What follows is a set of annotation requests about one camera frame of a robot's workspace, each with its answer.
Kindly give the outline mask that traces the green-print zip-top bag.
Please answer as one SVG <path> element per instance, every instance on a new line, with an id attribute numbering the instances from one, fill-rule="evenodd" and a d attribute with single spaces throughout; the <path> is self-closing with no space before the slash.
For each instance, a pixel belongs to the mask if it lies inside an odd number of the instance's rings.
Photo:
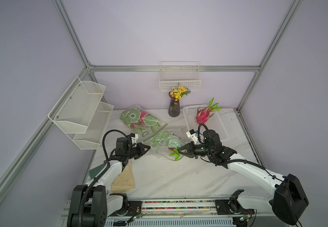
<path id="1" fill-rule="evenodd" d="M 150 145 L 153 149 L 153 154 L 158 159 L 169 160 L 170 150 L 168 149 L 169 143 L 184 143 L 183 139 L 175 134 L 173 131 L 161 131 L 153 136 L 150 140 Z"/>
<path id="2" fill-rule="evenodd" d="M 139 142 L 147 142 L 167 126 L 167 123 L 139 105 L 124 110 L 120 114 L 120 120 L 130 128 L 132 133 L 138 135 Z"/>

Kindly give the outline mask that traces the pink dragon fruit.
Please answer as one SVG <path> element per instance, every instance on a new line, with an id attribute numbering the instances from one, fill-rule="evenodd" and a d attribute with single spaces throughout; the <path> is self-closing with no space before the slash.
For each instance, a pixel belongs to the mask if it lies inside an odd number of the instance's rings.
<path id="1" fill-rule="evenodd" d="M 205 124 L 209 118 L 214 115 L 214 112 L 220 111 L 222 108 L 218 107 L 219 103 L 213 103 L 214 98 L 212 98 L 207 107 L 202 110 L 197 110 L 196 122 L 198 124 Z"/>
<path id="2" fill-rule="evenodd" d="M 179 161 L 182 159 L 183 155 L 181 155 L 178 151 L 180 147 L 182 147 L 183 143 L 169 143 L 168 149 L 170 150 L 169 159 L 172 161 Z"/>

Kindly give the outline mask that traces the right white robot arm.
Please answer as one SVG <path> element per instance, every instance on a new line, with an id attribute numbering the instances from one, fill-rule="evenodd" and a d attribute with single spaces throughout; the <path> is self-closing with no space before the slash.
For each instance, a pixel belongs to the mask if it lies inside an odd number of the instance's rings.
<path id="1" fill-rule="evenodd" d="M 215 166 L 235 171 L 267 192 L 266 195 L 251 195 L 238 189 L 228 203 L 232 213 L 240 213 L 242 210 L 265 211 L 276 215 L 288 225 L 302 226 L 299 219 L 308 207 L 309 200 L 296 176 L 284 176 L 247 160 L 234 149 L 222 145 L 219 135 L 205 124 L 200 124 L 197 131 L 188 131 L 187 135 L 191 142 L 174 148 L 175 153 L 191 159 L 207 157 Z"/>

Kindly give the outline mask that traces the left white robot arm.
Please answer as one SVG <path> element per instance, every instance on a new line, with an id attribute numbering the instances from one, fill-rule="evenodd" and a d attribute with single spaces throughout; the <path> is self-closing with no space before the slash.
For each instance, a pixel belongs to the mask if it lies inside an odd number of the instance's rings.
<path id="1" fill-rule="evenodd" d="M 123 136 L 116 140 L 116 147 L 108 155 L 105 139 L 111 132 Z M 124 171 L 131 159 L 144 156 L 151 147 L 137 142 L 138 135 L 126 135 L 120 130 L 109 130 L 102 139 L 105 154 L 103 169 L 95 174 L 88 184 L 77 185 L 71 196 L 68 227 L 103 227 L 106 219 L 115 214 L 123 216 L 129 211 L 126 194 L 113 193 L 111 184 Z"/>

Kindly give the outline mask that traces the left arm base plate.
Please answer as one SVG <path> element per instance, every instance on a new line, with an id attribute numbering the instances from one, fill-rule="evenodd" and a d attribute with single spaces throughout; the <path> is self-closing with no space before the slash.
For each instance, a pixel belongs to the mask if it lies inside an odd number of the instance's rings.
<path id="1" fill-rule="evenodd" d="M 116 216 L 134 216 L 137 213 L 141 213 L 142 201 L 128 201 L 127 205 L 124 205 L 120 210 L 114 214 Z"/>

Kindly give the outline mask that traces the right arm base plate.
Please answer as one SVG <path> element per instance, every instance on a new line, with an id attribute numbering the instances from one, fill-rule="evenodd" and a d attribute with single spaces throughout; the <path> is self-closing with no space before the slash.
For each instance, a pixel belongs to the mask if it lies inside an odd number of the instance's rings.
<path id="1" fill-rule="evenodd" d="M 253 209 L 244 209 L 238 202 L 229 199 L 215 200 L 215 207 L 218 215 L 253 215 L 255 213 Z"/>

